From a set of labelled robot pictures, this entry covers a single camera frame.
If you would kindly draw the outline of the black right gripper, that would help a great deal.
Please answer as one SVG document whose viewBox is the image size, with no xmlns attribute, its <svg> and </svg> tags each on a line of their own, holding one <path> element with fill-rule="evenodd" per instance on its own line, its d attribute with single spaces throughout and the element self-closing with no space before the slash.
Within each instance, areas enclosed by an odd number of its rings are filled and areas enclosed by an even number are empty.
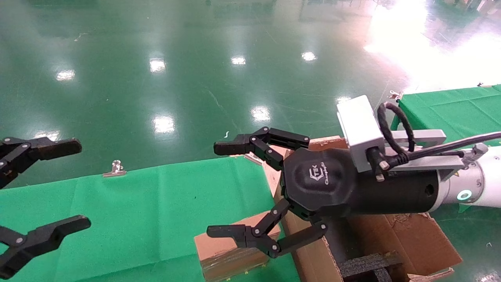
<svg viewBox="0 0 501 282">
<path fill-rule="evenodd" d="M 377 181 L 371 171 L 358 172 L 347 149 L 311 151 L 310 138 L 272 127 L 238 134 L 232 141 L 215 142 L 214 153 L 245 155 L 252 152 L 281 171 L 280 200 L 254 227 L 244 224 L 208 226 L 213 239 L 231 238 L 237 248 L 256 248 L 277 258 L 321 239 L 328 226 L 317 222 L 290 236 L 274 240 L 271 230 L 291 210 L 302 220 L 322 217 L 424 213 L 434 206 L 440 181 L 435 171 L 390 172 Z M 294 152 L 283 156 L 270 146 Z"/>
</svg>

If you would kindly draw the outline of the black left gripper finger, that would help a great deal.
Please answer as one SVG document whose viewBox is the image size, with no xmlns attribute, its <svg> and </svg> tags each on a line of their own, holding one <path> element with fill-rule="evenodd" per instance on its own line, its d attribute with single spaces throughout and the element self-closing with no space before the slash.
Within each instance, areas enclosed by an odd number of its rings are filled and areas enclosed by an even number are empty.
<svg viewBox="0 0 501 282">
<path fill-rule="evenodd" d="M 1 226 L 0 241 L 7 246 L 0 257 L 1 279 L 11 279 L 35 257 L 57 250 L 66 236 L 90 227 L 90 219 L 83 215 L 40 226 L 25 235 Z"/>
<path fill-rule="evenodd" d="M 0 188 L 5 188 L 37 161 L 47 161 L 82 152 L 78 139 L 52 141 L 48 137 L 16 139 L 7 137 L 0 145 Z"/>
</svg>

